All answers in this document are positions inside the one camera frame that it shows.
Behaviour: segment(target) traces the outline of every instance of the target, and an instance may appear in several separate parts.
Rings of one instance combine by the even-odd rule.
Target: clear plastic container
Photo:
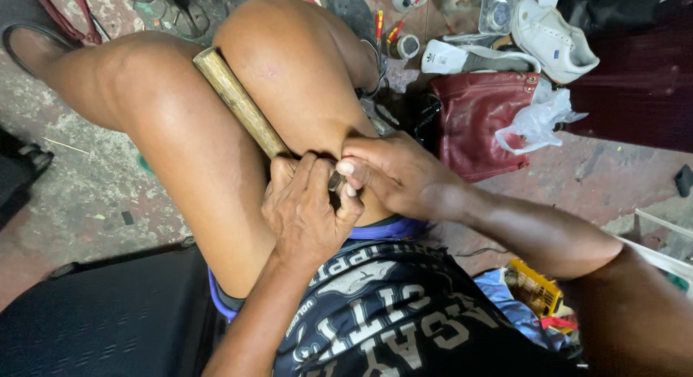
[[[516,4],[517,0],[481,0],[479,33],[510,34]]]

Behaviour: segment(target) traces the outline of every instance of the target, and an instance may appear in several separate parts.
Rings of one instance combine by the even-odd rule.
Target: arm
[[[546,205],[462,182],[399,133],[348,139],[337,169],[386,208],[462,222],[561,283],[576,305],[585,356],[597,375],[686,376],[693,370],[693,305],[630,247]]]
[[[465,183],[404,133],[348,139],[342,156],[337,169],[351,185],[369,186],[391,211],[465,224],[543,274],[576,278],[621,251],[618,240],[579,217]]]
[[[333,209],[327,190],[332,170],[312,153],[300,162],[272,161],[263,215],[277,243],[204,377],[271,375],[276,348],[308,282],[339,250],[364,210],[351,186],[342,189],[341,206]]]

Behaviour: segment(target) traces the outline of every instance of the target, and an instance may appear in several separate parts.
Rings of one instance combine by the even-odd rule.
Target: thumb
[[[335,212],[335,225],[337,229],[349,236],[356,221],[361,217],[366,206],[358,198],[356,189],[348,183],[344,185],[340,193],[341,206]]]
[[[388,190],[392,191],[396,182],[385,175],[383,170],[367,160],[348,156],[337,162],[337,171],[346,177],[353,188],[360,190],[368,186],[376,196],[381,197]]]

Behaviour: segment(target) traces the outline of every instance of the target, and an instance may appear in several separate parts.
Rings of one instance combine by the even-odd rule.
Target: purple shorts
[[[411,240],[418,238],[428,229],[428,222],[410,219],[399,214],[391,216],[385,220],[372,224],[370,226],[355,227],[349,236],[350,240]],[[229,299],[229,296],[220,294],[221,287],[217,284],[212,270],[207,267],[209,273],[209,288],[212,290],[212,300],[214,305],[222,315],[233,320],[238,314],[238,310],[229,307],[222,298]]]

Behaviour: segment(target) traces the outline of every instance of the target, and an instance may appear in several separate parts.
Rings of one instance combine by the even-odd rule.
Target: purple waistband
[[[383,226],[367,226],[354,228],[349,239],[387,239],[401,240],[423,231],[428,222],[403,217],[401,220]]]
[[[428,222],[422,222],[420,220],[410,219],[408,217],[403,217],[392,224],[387,224],[383,226],[369,226],[354,228],[351,231],[349,239],[360,239],[360,240],[405,240],[417,235],[426,230]],[[217,307],[219,312],[222,313],[229,322],[233,320],[238,311],[230,309],[224,302],[221,301],[219,297],[219,289],[216,286],[216,278],[212,274],[212,270],[207,267],[207,272],[209,273],[209,289],[212,292],[212,300],[214,301],[214,306]]]
[[[219,289],[216,287],[216,278],[214,277],[214,274],[212,274],[212,269],[210,269],[209,266],[207,266],[207,273],[209,273],[209,289],[212,292],[212,301],[214,302],[214,306],[217,307],[219,312],[229,319],[230,322],[236,317],[238,311],[235,309],[230,309],[219,298]]]

